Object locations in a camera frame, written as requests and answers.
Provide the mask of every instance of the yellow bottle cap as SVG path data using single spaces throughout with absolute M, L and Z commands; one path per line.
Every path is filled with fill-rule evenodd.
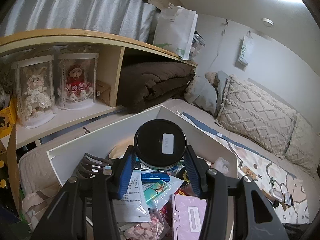
M 1 188 L 5 188 L 7 186 L 7 182 L 5 181 L 5 179 L 1 180 L 0 186 Z

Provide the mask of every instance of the smoke detector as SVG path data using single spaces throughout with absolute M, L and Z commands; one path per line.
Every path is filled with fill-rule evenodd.
M 273 27 L 273 22 L 271 20 L 267 19 L 267 18 L 263 18 L 262 22 L 267 27 Z

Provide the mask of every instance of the ceiling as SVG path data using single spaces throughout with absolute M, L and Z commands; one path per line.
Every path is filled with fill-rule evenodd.
M 320 76 L 320 29 L 303 3 L 279 0 L 180 0 L 187 9 L 249 26 L 279 41 Z M 273 21 L 265 27 L 262 18 Z

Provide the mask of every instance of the doll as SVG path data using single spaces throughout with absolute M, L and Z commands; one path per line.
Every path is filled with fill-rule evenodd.
M 39 70 L 24 68 L 23 73 L 29 76 L 27 85 L 28 89 L 24 92 L 27 97 L 24 100 L 23 113 L 27 120 L 30 117 L 37 117 L 44 112 L 45 108 L 52 105 L 47 87 L 44 86 L 44 76 L 47 67 L 41 67 Z
M 92 84 L 87 81 L 85 69 L 73 65 L 67 72 L 65 92 L 71 101 L 88 98 L 93 93 Z

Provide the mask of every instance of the brown blanket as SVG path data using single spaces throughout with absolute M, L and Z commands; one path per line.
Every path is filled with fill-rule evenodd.
M 145 62 L 121 69 L 117 103 L 139 112 L 183 96 L 195 72 L 179 62 Z

